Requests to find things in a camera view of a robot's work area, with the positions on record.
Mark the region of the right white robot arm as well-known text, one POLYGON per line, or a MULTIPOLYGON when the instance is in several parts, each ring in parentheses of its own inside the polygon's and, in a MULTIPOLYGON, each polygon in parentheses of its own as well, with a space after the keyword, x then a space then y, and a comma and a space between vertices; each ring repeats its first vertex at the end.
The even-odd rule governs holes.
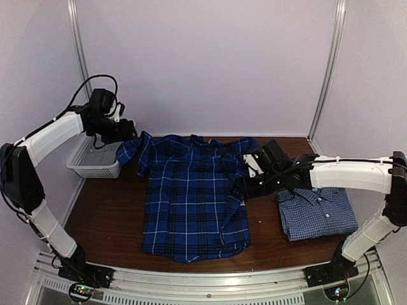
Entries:
POLYGON ((351 193, 362 226, 337 246, 326 264, 330 280, 351 273, 356 262, 388 235, 406 227, 406 154, 375 158, 301 154, 290 160, 276 141, 241 157, 249 174, 233 180, 245 198, 277 191, 342 188, 351 193))

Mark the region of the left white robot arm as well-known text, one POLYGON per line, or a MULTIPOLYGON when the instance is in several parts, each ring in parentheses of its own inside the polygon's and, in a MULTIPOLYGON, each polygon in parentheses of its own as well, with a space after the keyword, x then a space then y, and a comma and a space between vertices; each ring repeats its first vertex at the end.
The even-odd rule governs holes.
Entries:
POLYGON ((36 168, 50 153, 69 139, 85 133, 100 137, 103 144, 136 138, 134 122, 121 118, 124 105, 116 92, 94 89, 83 105, 70 103, 51 121, 14 144, 1 147, 1 194, 15 213, 28 223, 54 251, 62 267, 78 282, 87 281, 91 267, 85 262, 85 251, 68 235, 52 214, 36 168))

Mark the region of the dark blue plaid shirt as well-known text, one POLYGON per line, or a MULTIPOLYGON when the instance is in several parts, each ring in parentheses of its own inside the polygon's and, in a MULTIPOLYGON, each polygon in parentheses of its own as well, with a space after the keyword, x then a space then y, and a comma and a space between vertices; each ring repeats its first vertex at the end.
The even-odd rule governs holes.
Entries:
POLYGON ((248 174, 241 157, 257 147, 251 137, 223 143, 147 132, 122 143, 118 162, 135 161, 137 175, 148 180, 141 250, 192 263, 247 249, 247 209, 230 190, 234 179, 248 174))

